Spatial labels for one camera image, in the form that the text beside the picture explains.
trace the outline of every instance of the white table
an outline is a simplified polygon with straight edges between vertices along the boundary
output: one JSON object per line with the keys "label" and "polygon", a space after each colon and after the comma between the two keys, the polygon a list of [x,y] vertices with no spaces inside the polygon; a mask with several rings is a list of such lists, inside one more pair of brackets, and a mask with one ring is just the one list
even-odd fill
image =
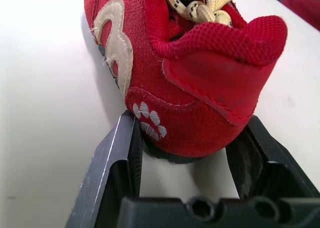
{"label": "white table", "polygon": [[[288,25],[255,114],[320,190],[320,33],[276,0],[236,3],[246,20],[275,14]],[[126,109],[83,6],[0,0],[1,227],[63,227],[94,149]],[[141,194],[237,196],[224,150],[189,165],[144,156]]]}

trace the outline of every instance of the red shoe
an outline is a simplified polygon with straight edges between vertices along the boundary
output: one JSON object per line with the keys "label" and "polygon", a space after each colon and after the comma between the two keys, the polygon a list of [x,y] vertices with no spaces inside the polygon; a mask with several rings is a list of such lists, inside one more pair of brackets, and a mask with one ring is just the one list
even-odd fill
{"label": "red shoe", "polygon": [[84,2],[127,108],[167,158],[184,161],[238,136],[287,38],[279,17],[247,24],[231,0],[191,1]]}

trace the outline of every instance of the white paw print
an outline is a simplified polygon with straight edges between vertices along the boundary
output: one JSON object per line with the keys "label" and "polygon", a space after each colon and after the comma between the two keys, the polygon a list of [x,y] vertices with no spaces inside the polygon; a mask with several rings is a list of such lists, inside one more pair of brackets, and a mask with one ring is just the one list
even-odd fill
{"label": "white paw print", "polygon": [[149,112],[149,108],[145,102],[141,102],[140,107],[137,104],[134,104],[133,112],[138,119],[141,118],[142,114],[145,118],[150,118],[154,125],[157,126],[159,134],[149,124],[140,122],[141,129],[152,139],[154,139],[155,141],[159,141],[161,138],[164,138],[166,136],[167,129],[164,126],[160,125],[160,118],[158,116],[158,113],[154,110]]}

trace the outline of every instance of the red fabric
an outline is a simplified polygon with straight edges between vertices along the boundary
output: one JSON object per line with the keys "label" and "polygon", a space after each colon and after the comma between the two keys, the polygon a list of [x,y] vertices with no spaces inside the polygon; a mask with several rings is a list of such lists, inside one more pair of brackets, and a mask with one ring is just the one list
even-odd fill
{"label": "red fabric", "polygon": [[320,0],[281,0],[281,3],[320,31]]}
{"label": "red fabric", "polygon": [[[90,27],[108,1],[85,0]],[[133,47],[132,78],[125,97],[128,109],[145,102],[150,111],[158,113],[167,134],[154,143],[172,154],[200,157],[225,147],[250,118],[284,48],[287,29],[283,21],[264,17],[247,25],[235,8],[226,5],[223,9],[234,28],[213,23],[192,28],[188,21],[169,19],[165,0],[123,1],[123,32]],[[103,29],[104,45],[109,31]],[[179,34],[183,36],[170,42]],[[143,115],[140,121],[154,126]]]}
{"label": "red fabric", "polygon": [[202,51],[165,60],[163,67],[171,82],[213,107],[231,124],[245,125],[274,65],[255,67]]}

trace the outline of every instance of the yellow shoelace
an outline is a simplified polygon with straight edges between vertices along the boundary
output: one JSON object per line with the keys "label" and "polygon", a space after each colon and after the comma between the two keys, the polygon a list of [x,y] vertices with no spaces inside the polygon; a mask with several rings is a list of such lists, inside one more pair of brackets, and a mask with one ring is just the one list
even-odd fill
{"label": "yellow shoelace", "polygon": [[215,22],[231,26],[229,14],[221,8],[232,0],[193,1],[187,7],[180,0],[167,0],[169,5],[184,19],[195,23]]}

